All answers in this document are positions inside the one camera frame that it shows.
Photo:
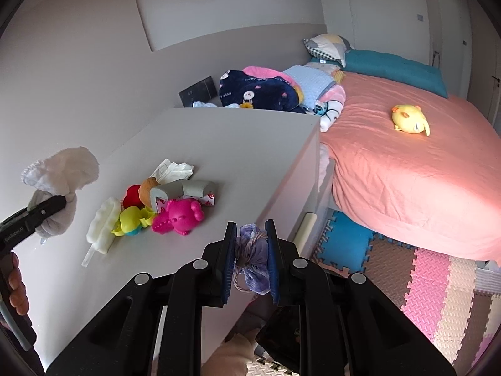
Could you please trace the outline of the person's left hand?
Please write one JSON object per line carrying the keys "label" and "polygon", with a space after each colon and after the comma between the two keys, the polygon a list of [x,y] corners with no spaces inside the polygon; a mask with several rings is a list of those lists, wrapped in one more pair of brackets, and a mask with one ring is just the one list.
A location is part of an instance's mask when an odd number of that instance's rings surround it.
{"label": "person's left hand", "polygon": [[20,316],[25,316],[28,313],[30,304],[19,270],[19,258],[15,253],[11,254],[11,262],[13,268],[8,276],[8,284],[11,287],[9,301]]}

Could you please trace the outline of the person's right hand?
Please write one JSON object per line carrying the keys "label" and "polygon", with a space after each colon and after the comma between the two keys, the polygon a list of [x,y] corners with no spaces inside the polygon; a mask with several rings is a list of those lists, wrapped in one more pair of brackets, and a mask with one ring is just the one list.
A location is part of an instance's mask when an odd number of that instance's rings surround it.
{"label": "person's right hand", "polygon": [[257,347],[259,328],[246,334],[234,334],[231,340],[221,344],[200,369],[207,376],[246,376],[247,365],[253,361]]}

